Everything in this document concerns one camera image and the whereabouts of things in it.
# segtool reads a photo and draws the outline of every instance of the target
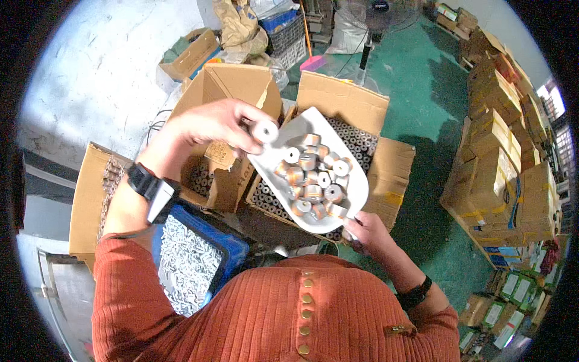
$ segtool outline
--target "green floor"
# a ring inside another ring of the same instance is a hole
[[[484,288],[492,268],[438,203],[468,108],[467,73],[455,62],[457,51],[457,40],[421,17],[410,28],[384,37],[371,52],[368,76],[390,96],[382,136],[416,147],[392,237],[460,311],[471,292]],[[335,76],[349,57],[328,57],[318,72]],[[340,75],[357,67],[360,57],[352,57]],[[290,85],[282,96],[295,99],[299,67],[288,76]],[[351,250],[342,250],[341,256],[386,278],[371,260]]]

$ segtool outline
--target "electric fan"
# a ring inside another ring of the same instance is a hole
[[[422,0],[336,0],[336,7],[342,10],[341,14],[347,21],[367,30],[359,68],[340,78],[351,79],[359,86],[378,92],[376,82],[366,77],[366,64],[372,49],[372,35],[408,28],[418,21],[422,4]]]

